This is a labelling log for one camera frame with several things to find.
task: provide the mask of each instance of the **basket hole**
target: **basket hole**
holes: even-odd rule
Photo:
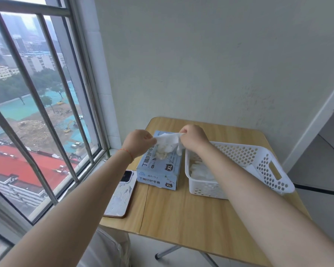
[[[271,172],[274,174],[276,180],[280,180],[282,178],[282,176],[280,175],[280,173],[276,169],[276,166],[274,165],[274,163],[271,161],[268,166],[269,166]]]

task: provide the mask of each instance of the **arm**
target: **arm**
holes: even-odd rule
[[[131,132],[123,148],[38,222],[0,267],[76,266],[132,157],[156,144],[145,130]]]
[[[310,219],[214,147],[199,126],[187,125],[181,133],[273,266],[334,266],[334,242]]]

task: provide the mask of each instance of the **sky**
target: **sky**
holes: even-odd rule
[[[14,0],[14,1],[21,1],[21,2],[28,2],[28,3],[35,3],[35,4],[46,4],[45,0]],[[32,17],[33,15],[27,14],[19,14],[22,17],[23,22],[25,23],[26,27],[30,30],[36,30],[35,25],[33,24]]]

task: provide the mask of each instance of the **blue box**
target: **blue box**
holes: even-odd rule
[[[164,133],[172,134],[173,132],[156,130],[153,136]],[[156,150],[157,145],[154,145],[142,156],[136,168],[137,180],[160,188],[176,190],[182,156],[177,155],[174,150],[166,159],[160,160],[155,157]]]

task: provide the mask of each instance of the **white plastic basket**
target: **white plastic basket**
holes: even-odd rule
[[[234,162],[238,163],[242,167],[253,165],[258,171],[257,178],[264,182],[271,189],[275,190],[279,194],[292,193],[295,188],[287,174],[283,171],[281,165],[277,161],[276,157],[271,151],[255,145],[234,144],[224,142],[213,142],[219,150],[226,154]],[[193,161],[201,161],[201,158],[194,152],[186,150],[186,175],[189,178],[189,192],[205,197],[216,197],[220,199],[227,199],[225,193],[219,187],[216,181],[196,180],[190,175],[190,166]],[[281,178],[277,180],[275,174],[269,167],[270,163],[275,165],[275,168],[279,172]]]

